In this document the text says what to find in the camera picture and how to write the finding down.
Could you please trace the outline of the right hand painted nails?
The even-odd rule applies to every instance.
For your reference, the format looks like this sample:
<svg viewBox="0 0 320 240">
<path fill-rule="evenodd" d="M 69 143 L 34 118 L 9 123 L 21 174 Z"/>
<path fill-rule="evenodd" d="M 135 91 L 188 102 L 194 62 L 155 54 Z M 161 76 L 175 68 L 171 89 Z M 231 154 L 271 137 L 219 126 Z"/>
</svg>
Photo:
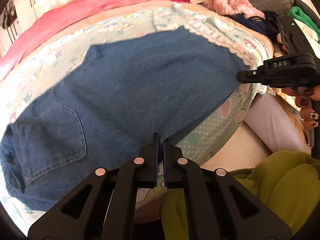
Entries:
<svg viewBox="0 0 320 240">
<path fill-rule="evenodd" d="M 318 127 L 319 114 L 311 107 L 311 101 L 319 101 L 319 85 L 308 88 L 301 93 L 290 87 L 282 88 L 281 91 L 295 97 L 295 104 L 300 108 L 300 117 L 303 119 L 305 129 Z"/>
</svg>

